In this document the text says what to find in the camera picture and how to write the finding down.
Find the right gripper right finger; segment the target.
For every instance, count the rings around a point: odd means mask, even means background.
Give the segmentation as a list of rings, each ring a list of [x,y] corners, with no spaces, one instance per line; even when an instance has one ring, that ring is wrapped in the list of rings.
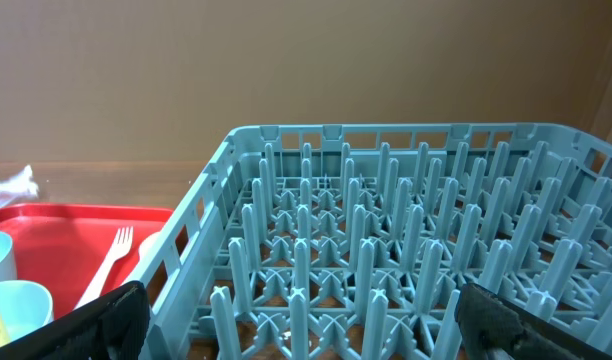
[[[454,318],[470,360],[609,359],[606,352],[574,337],[488,289],[461,288]]]

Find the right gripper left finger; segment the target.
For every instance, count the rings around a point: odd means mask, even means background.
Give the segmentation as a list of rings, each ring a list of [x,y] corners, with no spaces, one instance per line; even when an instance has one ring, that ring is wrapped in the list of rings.
[[[0,360],[137,360],[150,316],[144,284],[130,281],[0,347]]]

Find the light blue bowl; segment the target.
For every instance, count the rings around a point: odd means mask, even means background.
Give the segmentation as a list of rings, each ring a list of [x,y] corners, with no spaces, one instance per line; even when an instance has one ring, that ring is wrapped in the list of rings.
[[[0,314],[12,341],[51,323],[53,305],[51,293],[40,283],[0,281]]]

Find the white napkin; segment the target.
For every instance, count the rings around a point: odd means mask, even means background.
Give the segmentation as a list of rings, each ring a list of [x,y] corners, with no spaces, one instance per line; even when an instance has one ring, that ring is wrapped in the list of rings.
[[[15,201],[34,199],[39,195],[39,186],[33,179],[33,170],[26,165],[23,170],[8,180],[0,181],[0,208]]]

